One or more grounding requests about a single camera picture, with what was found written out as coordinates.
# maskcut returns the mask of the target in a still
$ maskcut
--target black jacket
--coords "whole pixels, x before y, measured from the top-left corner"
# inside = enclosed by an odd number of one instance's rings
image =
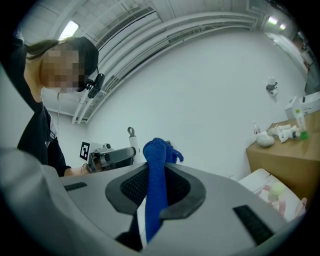
[[[35,156],[43,165],[54,167],[61,177],[70,166],[66,165],[51,115],[42,102],[34,100],[24,78],[27,56],[24,43],[21,39],[13,38],[11,46],[10,55],[2,65],[14,87],[34,111],[17,147]]]

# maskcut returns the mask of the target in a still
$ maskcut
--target plastic bottle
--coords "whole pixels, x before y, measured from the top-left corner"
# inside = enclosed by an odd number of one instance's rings
[[[295,110],[294,116],[295,116],[296,122],[298,124],[299,130],[301,132],[300,138],[302,140],[307,139],[308,138],[308,132],[307,132],[307,128],[306,128],[306,122],[305,122],[304,114],[300,111],[299,108],[297,108]]]
[[[255,135],[259,134],[261,132],[259,126],[257,125],[256,121],[253,121],[253,132]]]

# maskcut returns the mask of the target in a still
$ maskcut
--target blue towel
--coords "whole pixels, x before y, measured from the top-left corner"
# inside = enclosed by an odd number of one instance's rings
[[[145,233],[149,243],[161,226],[161,210],[168,207],[165,162],[176,163],[177,158],[182,162],[184,157],[161,138],[148,142],[142,152],[149,165],[145,205]]]

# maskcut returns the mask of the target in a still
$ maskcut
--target woman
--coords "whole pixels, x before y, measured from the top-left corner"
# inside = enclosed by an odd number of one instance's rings
[[[43,88],[83,91],[88,76],[97,68],[98,56],[94,44],[85,37],[44,40],[29,46],[14,37],[9,58],[2,63],[15,88],[34,111],[18,149],[30,153],[43,165],[54,167],[60,177],[89,173],[88,165],[82,168],[66,165],[41,91]]]

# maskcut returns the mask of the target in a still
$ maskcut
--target ponytail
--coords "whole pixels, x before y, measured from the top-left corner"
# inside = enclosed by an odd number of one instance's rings
[[[68,37],[62,41],[58,41],[56,39],[47,39],[32,45],[24,45],[26,48],[26,52],[30,55],[26,57],[28,60],[35,60],[41,57],[46,51],[50,50],[53,47],[56,47],[59,44],[67,44],[73,41],[74,37]]]

